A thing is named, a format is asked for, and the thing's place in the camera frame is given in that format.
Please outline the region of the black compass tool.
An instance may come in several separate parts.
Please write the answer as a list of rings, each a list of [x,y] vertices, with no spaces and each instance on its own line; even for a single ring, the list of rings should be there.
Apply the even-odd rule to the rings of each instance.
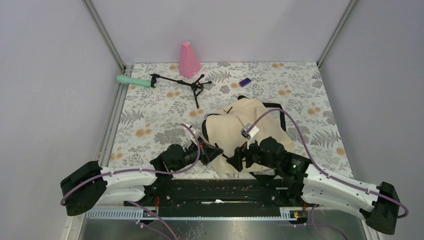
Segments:
[[[167,81],[171,81],[171,82],[174,82],[174,83],[177,83],[177,84],[180,84],[180,85],[190,87],[192,92],[193,92],[193,96],[194,96],[194,100],[195,100],[195,104],[196,104],[197,109],[200,109],[199,102],[198,102],[198,96],[205,89],[205,85],[212,84],[212,81],[210,81],[210,80],[206,81],[206,82],[200,82],[200,80],[205,77],[204,74],[201,74],[200,77],[192,83],[186,82],[184,80],[177,80],[177,79],[164,77],[164,76],[161,76],[161,75],[156,74],[156,73],[152,73],[152,74],[150,74],[150,76],[151,76],[151,81],[150,81],[151,87],[153,87],[153,88],[154,88],[154,84],[157,83],[157,79],[164,79],[164,80],[167,80]]]

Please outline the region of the beige canvas backpack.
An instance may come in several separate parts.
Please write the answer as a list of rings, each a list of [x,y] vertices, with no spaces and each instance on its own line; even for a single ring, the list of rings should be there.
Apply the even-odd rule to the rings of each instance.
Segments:
[[[254,123],[266,111],[275,108],[281,109],[282,106],[240,96],[237,101],[207,115],[202,123],[202,135],[224,153],[224,156],[220,155],[211,161],[211,167],[221,174],[235,174],[237,170],[227,162],[227,158],[232,157],[235,149],[247,142],[242,129]],[[288,152],[294,153],[295,143],[286,134],[285,123],[283,113],[280,113],[278,120],[270,113],[267,114],[255,125],[259,129],[256,140],[261,142],[272,137]]]

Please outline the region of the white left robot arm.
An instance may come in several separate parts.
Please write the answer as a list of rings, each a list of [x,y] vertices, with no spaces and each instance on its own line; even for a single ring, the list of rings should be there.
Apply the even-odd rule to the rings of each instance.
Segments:
[[[160,178],[185,173],[199,162],[208,165],[224,152],[197,136],[192,126],[183,127],[191,134],[191,145],[184,148],[171,144],[149,164],[112,169],[101,167],[95,160],[85,163],[60,182],[60,205],[66,208],[68,216],[77,216],[99,205],[124,201],[152,204],[155,192],[147,186]]]

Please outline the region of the green tube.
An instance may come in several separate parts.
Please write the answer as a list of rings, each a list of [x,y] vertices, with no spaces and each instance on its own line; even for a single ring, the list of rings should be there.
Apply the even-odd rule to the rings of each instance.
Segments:
[[[148,88],[157,87],[156,80],[143,80],[138,78],[131,78],[125,75],[118,75],[116,77],[116,81],[121,84],[129,84],[129,85],[135,85],[135,86],[141,86],[141,87],[148,87]]]

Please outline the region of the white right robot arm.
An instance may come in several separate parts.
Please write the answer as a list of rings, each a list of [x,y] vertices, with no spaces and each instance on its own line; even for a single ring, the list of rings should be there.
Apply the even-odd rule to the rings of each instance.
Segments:
[[[252,164],[273,169],[286,183],[286,198],[293,206],[304,203],[334,208],[358,217],[382,234],[393,235],[397,220],[407,217],[409,210],[392,184],[383,181],[375,185],[344,177],[325,170],[310,154],[303,157],[288,152],[271,136],[261,142],[254,139],[259,133],[256,125],[275,110],[267,110],[241,130],[247,142],[237,147],[227,162],[237,171]]]

